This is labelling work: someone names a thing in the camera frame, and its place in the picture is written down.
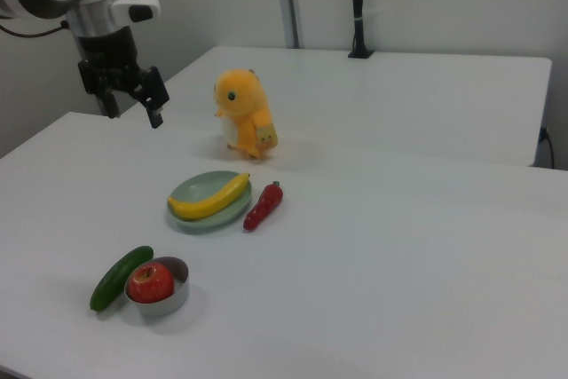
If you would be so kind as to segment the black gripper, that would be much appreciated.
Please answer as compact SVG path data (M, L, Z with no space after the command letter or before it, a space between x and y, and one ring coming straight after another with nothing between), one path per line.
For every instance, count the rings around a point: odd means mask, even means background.
M130 27L96 37L78 37L82 60L78 67L83 86L95 94L101 113L114 119L120 116L113 90L133 93L146 110L153 129L163 124L162 108L170 100L157 67L140 70L138 50Z

